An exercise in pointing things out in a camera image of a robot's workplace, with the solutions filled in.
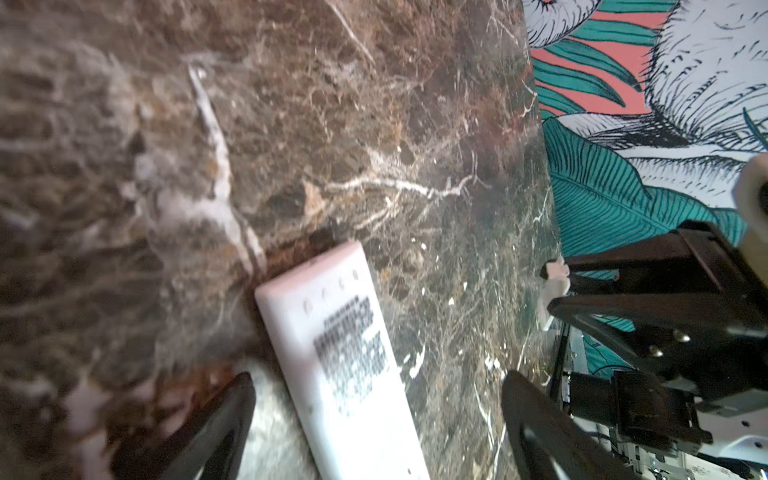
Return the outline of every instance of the metal bolt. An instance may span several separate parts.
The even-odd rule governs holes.
[[[650,356],[660,357],[664,356],[664,352],[661,351],[661,349],[655,345],[651,345],[648,347],[648,353],[650,353]]]
[[[677,340],[680,343],[690,342],[690,337],[688,336],[688,334],[678,329],[672,330],[672,336],[674,337],[675,340]]]

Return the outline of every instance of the green leaf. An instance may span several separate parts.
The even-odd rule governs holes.
[[[542,83],[568,90],[583,91],[586,94],[607,98],[622,107],[626,106],[619,94],[609,84],[592,74],[559,67],[535,58],[532,58],[531,61],[533,63],[533,77]]]
[[[559,94],[554,90],[536,85],[538,91],[538,101],[547,105],[548,107],[557,108],[559,111],[566,114],[577,114],[582,111],[586,111],[582,106],[572,101],[570,98],[563,94]]]
[[[603,0],[599,12],[611,13],[666,13],[677,0]]]
[[[581,65],[599,68],[631,86],[635,91],[641,91],[640,82],[629,70],[602,51],[580,41],[563,38],[559,42],[545,47],[544,50]]]
[[[571,34],[571,37],[579,38],[580,40],[616,41],[629,45],[653,47],[656,43],[658,32],[658,30],[641,27],[634,23],[589,19],[581,24]]]
[[[757,140],[760,141],[761,144],[763,144],[763,147],[768,150],[768,141],[766,141],[765,136],[760,133],[760,130],[757,128],[757,125],[755,124],[754,120],[752,120],[752,117],[750,117],[750,114],[746,112],[746,108],[743,109],[744,113],[744,121],[746,122],[747,127],[752,132],[752,135],[757,138]]]
[[[738,243],[744,221],[674,190],[645,187],[629,162],[563,127],[544,123],[563,254],[598,253],[661,235],[684,220],[714,222]]]

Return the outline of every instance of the mural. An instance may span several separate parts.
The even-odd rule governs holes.
[[[689,218],[738,243],[746,224],[730,191],[744,162],[768,150],[768,3],[524,5],[564,255]],[[622,363],[599,345],[588,356],[605,375]]]

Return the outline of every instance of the white power bank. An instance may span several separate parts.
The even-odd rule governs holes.
[[[323,479],[429,479],[362,245],[259,286],[256,301]]]

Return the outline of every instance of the brown marble countertop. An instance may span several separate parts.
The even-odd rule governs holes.
[[[50,287],[3,298],[13,398],[30,379],[62,397],[84,371],[124,389],[247,358],[240,477],[316,478],[251,295],[357,239],[432,478],[514,478],[499,388],[506,369],[547,379],[537,273],[558,252],[519,0],[3,12],[2,113],[21,127],[0,127],[0,151],[31,166],[3,162],[2,179],[57,179],[19,187],[16,213],[63,259]]]

